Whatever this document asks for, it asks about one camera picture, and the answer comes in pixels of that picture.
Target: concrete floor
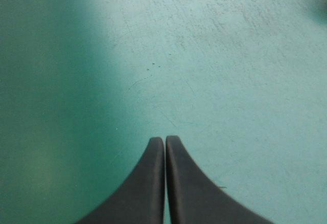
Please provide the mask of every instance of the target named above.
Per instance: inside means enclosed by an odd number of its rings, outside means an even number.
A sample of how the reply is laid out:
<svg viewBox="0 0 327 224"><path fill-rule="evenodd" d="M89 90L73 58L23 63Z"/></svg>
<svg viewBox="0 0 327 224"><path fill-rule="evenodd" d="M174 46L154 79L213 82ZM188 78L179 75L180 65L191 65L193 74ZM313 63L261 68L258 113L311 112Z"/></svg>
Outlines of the concrete floor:
<svg viewBox="0 0 327 224"><path fill-rule="evenodd" d="M275 223L327 222L327 0L1 2L1 223L75 221L169 134Z"/></svg>

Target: green floor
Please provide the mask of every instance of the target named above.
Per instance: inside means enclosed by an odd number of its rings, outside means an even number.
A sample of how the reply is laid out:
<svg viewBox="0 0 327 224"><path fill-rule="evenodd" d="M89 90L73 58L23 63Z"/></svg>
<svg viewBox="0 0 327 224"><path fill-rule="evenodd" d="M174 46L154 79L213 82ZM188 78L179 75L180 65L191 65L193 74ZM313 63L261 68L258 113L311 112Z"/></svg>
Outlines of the green floor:
<svg viewBox="0 0 327 224"><path fill-rule="evenodd" d="M247 207L327 223L326 86L327 0L0 0L0 223L74 222L169 134Z"/></svg>

